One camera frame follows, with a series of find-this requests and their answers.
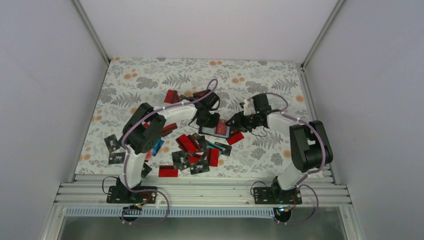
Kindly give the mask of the red striped card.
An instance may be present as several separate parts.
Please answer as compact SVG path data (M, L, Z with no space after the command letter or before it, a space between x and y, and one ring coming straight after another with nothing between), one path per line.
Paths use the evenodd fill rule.
M230 133L229 137L226 139L227 143L231 146L241 140L243 140L245 137L242 132L239 130L235 130Z

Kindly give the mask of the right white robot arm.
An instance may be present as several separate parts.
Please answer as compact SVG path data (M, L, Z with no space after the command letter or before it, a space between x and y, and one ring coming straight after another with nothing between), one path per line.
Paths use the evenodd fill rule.
M324 165L332 162L333 152L321 121L307 122L286 114L283 109L273 109L268 96L265 92L244 100L240 104L242 110L225 124L244 133L264 127L289 134L291 163L268 189L272 200L282 204L298 194L302 182L310 175L321 172Z

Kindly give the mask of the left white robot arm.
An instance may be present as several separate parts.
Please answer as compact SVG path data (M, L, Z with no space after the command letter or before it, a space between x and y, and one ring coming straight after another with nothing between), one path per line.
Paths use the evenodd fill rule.
M181 101L162 107L142 103L123 129L121 146L125 149L123 172L116 181L119 196L131 203L139 197L142 182L141 172L145 157L161 137L163 128L184 120L196 120L201 127L213 128L219 122L220 98L207 89L197 98L182 98Z

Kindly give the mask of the black card holder wallet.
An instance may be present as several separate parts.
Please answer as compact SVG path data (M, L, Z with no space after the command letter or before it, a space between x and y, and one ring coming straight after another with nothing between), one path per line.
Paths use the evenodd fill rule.
M230 137L231 129L226 125L226 122L226 120L220 119L215 127L200 127L198 133L216 138L227 139Z

